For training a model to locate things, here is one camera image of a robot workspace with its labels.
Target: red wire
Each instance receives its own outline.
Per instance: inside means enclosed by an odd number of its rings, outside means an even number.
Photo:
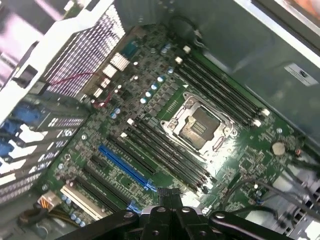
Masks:
[[[81,77],[83,75],[95,75],[95,76],[98,76],[102,79],[104,79],[105,77],[97,72],[82,72],[82,73],[78,73],[74,76],[69,76],[69,77],[66,77],[62,80],[59,80],[59,81],[54,81],[53,83],[51,83],[50,85],[51,86],[54,86],[54,85],[58,85],[58,84],[62,84],[64,82],[67,82],[69,80],[72,80],[72,79],[76,79],[78,77]],[[108,96],[106,97],[105,101],[100,101],[100,102],[94,102],[93,103],[93,106],[95,108],[105,108],[107,106],[107,103],[109,103],[110,99],[112,97],[112,91],[108,94]]]

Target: black ram slot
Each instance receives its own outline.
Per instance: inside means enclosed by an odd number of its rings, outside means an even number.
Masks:
[[[173,174],[174,176],[177,176],[179,178],[181,178],[181,180],[190,188],[192,189],[194,192],[197,192],[198,187],[196,184],[193,183],[193,181],[191,181],[189,179],[188,176],[185,175],[185,173],[183,171],[181,171],[179,168],[176,168],[175,166],[173,166],[170,162],[168,162],[165,158],[162,158],[156,151],[154,151],[153,149],[147,147],[146,142],[142,139],[140,139],[138,136],[132,134],[131,132],[126,132],[128,138],[136,143],[140,148],[142,148],[143,150],[145,150],[147,153],[151,154],[152,157],[161,165],[164,165],[170,172],[171,174]]]
[[[192,158],[192,156],[189,156],[188,153],[183,152],[180,148],[176,147],[171,141],[168,140],[166,136],[163,134],[157,132],[154,128],[149,126],[146,122],[138,119],[137,123],[139,125],[142,125],[145,129],[148,129],[153,134],[157,135],[163,142],[165,142],[167,145],[170,145],[172,149],[174,149],[178,154],[180,154],[185,160],[188,160],[195,168],[197,168],[202,174],[204,174],[207,177],[211,177],[211,174],[203,168],[195,159]]]
[[[203,95],[205,95],[208,99],[210,99],[212,102],[214,102],[218,107],[220,107],[226,114],[228,114],[231,118],[236,120],[237,122],[241,123],[244,126],[247,126],[250,124],[250,121],[241,115],[239,115],[238,111],[235,110],[233,107],[227,105],[225,102],[223,102],[221,99],[217,98],[212,94],[208,86],[203,86],[201,82],[199,82],[197,79],[193,78],[191,75],[189,75],[188,72],[186,72],[182,67],[179,67],[177,69],[177,73],[184,78],[190,85],[192,85],[195,89],[197,89],[199,92],[201,92]]]
[[[124,149],[121,146],[121,143],[114,137],[114,136],[109,136],[110,141],[124,154],[126,154],[130,159],[134,160],[141,168],[143,168],[148,174],[154,175],[157,171],[150,166],[147,162],[145,162],[142,158],[139,156],[136,156],[134,151],[131,149],[127,148]]]
[[[256,115],[255,111],[251,111],[249,108],[247,108],[247,106],[243,106],[242,102],[239,102],[240,99],[237,101],[234,96],[226,92],[226,90],[220,87],[219,84],[217,84],[213,80],[210,80],[210,78],[208,79],[208,77],[202,71],[195,69],[194,67],[186,63],[183,63],[183,67],[186,71],[188,71],[190,75],[193,75],[203,83],[206,83],[213,94],[215,94],[224,102],[228,103],[230,106],[235,106],[236,109],[241,112],[241,114],[243,114],[243,116],[245,116],[246,118],[252,119]]]
[[[99,192],[97,189],[91,186],[90,183],[87,182],[87,180],[83,179],[80,176],[77,176],[75,178],[75,182],[79,184],[86,192],[88,192],[88,194],[92,195],[97,200],[99,200],[112,213],[116,213],[121,210],[121,208],[119,208],[112,201],[110,201],[105,195],[103,195],[101,192]]]
[[[100,168],[104,169],[105,167],[107,167],[107,162],[104,161],[103,159],[101,159],[100,157],[97,157],[95,155],[93,155],[90,160],[95,163],[96,165],[98,165]]]
[[[172,159],[170,155],[166,155],[164,152],[162,152],[162,150],[158,147],[158,144],[153,143],[152,139],[148,138],[145,135],[142,136],[142,134],[135,132],[133,129],[131,129],[130,132],[131,132],[131,134],[133,134],[134,136],[139,138],[141,141],[143,141],[144,145],[147,145],[150,149],[155,151],[155,156],[161,157],[165,162],[167,162],[171,166],[173,166],[174,170],[180,172],[180,174],[183,174],[186,177],[186,179],[188,179],[187,182],[192,183],[193,185],[201,184],[191,174],[188,174],[187,169],[183,169],[183,167],[180,166],[179,163],[176,162],[174,159]]]
[[[141,125],[135,126],[139,131],[141,131],[143,134],[152,137],[153,141],[156,141],[157,144],[162,148],[163,151],[168,152],[174,158],[177,162],[179,162],[181,165],[183,165],[185,168],[189,169],[190,172],[192,172],[194,175],[196,175],[200,180],[205,180],[204,174],[202,172],[199,172],[198,169],[195,167],[187,164],[185,162],[185,159],[179,155],[174,148],[172,148],[169,144],[167,144],[166,141],[163,141],[161,138],[158,137],[157,134],[154,134],[153,132],[149,131],[148,129],[143,128]]]
[[[221,79],[221,77],[217,73],[212,71],[209,67],[204,65],[198,59],[196,59],[195,57],[190,55],[185,60],[189,61],[193,66],[196,66],[199,70],[205,72],[205,74],[210,79],[218,81],[221,84],[221,86],[228,89],[233,95],[235,95],[238,99],[241,100],[241,102],[244,103],[244,106],[246,106],[247,108],[251,108],[251,110],[254,113],[257,113],[259,111],[259,108],[256,105],[254,105],[253,102],[251,102],[249,99],[247,99],[245,96],[243,96],[234,86],[232,86],[232,84],[230,84],[228,81]]]
[[[112,193],[117,199],[119,199],[123,203],[123,205],[128,206],[131,203],[129,198],[127,198],[120,191],[118,191],[114,186],[108,183],[102,176],[100,176],[94,169],[92,169],[88,165],[84,166],[82,171],[90,175],[96,182],[98,182],[106,190]]]

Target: label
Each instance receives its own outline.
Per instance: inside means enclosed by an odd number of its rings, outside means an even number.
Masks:
[[[315,80],[312,76],[310,76],[306,71],[304,71],[295,63],[291,63],[290,65],[284,67],[284,69],[291,73],[296,79],[298,79],[307,87],[319,84],[317,80]]]

